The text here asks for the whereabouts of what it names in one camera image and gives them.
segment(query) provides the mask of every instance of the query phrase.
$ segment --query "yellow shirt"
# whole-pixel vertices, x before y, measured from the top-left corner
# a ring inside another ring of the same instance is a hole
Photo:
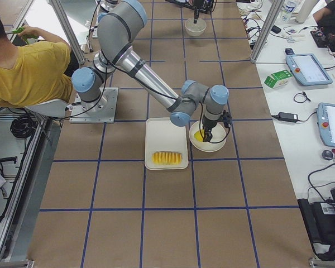
[[[18,47],[10,70],[0,67],[0,107],[24,107],[52,99],[69,101],[73,89],[64,75],[70,51],[64,43],[47,41]]]

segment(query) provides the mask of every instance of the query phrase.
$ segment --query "cardboard floor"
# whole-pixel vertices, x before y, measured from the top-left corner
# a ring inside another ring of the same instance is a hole
[[[217,152],[188,142],[186,169],[147,170],[146,120],[169,113],[116,71],[108,81],[119,87],[115,123],[63,125],[28,258],[37,268],[309,267],[309,240],[236,3],[202,13],[199,37],[184,30],[192,10],[142,4],[149,20],[135,52],[177,93],[187,79],[227,86],[232,131]]]

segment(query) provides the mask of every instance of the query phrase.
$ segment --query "white tray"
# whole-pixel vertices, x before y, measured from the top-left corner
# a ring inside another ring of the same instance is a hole
[[[159,151],[180,152],[179,165],[157,165],[152,154]],[[169,118],[149,118],[145,128],[145,166],[147,169],[185,169],[189,165],[186,128],[171,123]]]

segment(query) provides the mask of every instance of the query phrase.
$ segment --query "green and white box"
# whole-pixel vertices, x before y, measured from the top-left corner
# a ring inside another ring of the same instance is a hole
[[[288,70],[278,71],[268,75],[264,83],[270,88],[276,88],[288,83],[292,76]]]

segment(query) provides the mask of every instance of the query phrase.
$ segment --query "plastic bottle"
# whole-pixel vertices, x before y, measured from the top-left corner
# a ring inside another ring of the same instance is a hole
[[[299,14],[295,18],[297,23],[304,23],[315,5],[319,2],[319,0],[305,0],[304,4],[302,5]]]
[[[281,10],[281,20],[288,21],[291,18],[291,14],[295,10],[296,3],[294,0],[288,0],[286,4],[284,4]]]

